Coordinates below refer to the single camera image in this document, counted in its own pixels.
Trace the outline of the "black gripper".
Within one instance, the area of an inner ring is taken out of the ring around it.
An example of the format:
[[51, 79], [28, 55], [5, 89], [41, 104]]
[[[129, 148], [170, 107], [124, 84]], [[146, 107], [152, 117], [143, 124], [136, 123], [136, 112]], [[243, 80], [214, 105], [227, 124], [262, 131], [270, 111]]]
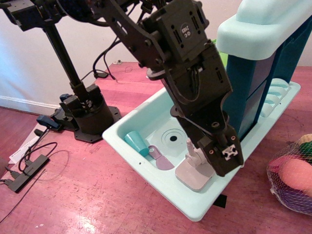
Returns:
[[228, 115], [222, 110], [232, 87], [213, 43], [194, 60], [162, 71], [148, 69], [148, 78], [161, 80], [174, 102], [172, 115], [180, 122], [195, 149], [200, 149], [216, 174], [224, 177], [222, 153], [212, 136], [226, 133]]

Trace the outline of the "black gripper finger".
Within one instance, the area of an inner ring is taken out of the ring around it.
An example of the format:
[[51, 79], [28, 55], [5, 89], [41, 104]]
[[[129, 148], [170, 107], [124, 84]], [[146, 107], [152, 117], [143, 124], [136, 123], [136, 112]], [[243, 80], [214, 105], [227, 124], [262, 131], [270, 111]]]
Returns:
[[244, 158], [241, 148], [241, 142], [237, 135], [236, 130], [227, 125], [227, 130], [225, 132], [226, 146], [222, 149], [222, 170], [232, 171], [237, 167], [244, 166]]

